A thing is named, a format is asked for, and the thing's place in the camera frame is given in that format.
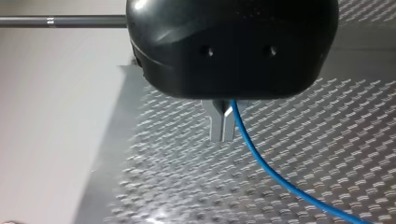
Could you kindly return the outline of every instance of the gray wall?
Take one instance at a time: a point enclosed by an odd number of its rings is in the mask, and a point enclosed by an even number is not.
[[[124,12],[124,0],[0,0],[0,15]],[[0,29],[0,222],[73,222],[124,80],[126,30]]]

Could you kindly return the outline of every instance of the black plastic housing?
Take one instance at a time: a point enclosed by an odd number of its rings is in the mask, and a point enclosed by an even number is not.
[[[337,0],[128,0],[147,81],[191,99],[275,99],[318,77],[338,26]]]

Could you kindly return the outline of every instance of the blue cable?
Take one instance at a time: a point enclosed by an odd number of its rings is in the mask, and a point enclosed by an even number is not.
[[[318,199],[310,196],[309,194],[303,192],[300,189],[297,189],[294,185],[292,185],[289,181],[283,178],[280,174],[278,174],[270,165],[262,158],[259,151],[254,147],[253,142],[248,135],[248,131],[245,128],[244,122],[242,121],[241,115],[239,114],[238,105],[235,100],[232,100],[232,107],[233,107],[233,114],[235,116],[236,124],[238,125],[239,132],[241,133],[242,137],[244,138],[245,142],[247,143],[247,147],[250,149],[251,154],[257,160],[259,165],[264,169],[264,171],[271,176],[277,183],[281,186],[285,187],[289,191],[293,192],[297,196],[301,197],[302,199],[306,200],[308,203],[313,204],[315,207],[324,210],[334,216],[340,217],[345,221],[354,223],[354,224],[370,224],[371,222],[361,220],[358,217],[354,217],[350,214],[347,214],[335,207],[327,205],[319,201]]]

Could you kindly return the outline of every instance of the textured metal surface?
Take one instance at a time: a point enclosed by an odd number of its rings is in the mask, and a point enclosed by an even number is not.
[[[340,24],[396,25],[395,0],[339,0]]]
[[[320,79],[243,118],[265,159],[311,195],[396,222],[395,82]],[[211,143],[199,101],[146,88],[108,223],[343,223],[275,183],[241,136]]]

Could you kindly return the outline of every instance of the metal rod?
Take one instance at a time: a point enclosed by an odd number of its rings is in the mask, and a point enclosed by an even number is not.
[[[126,28],[125,15],[6,16],[0,28]]]

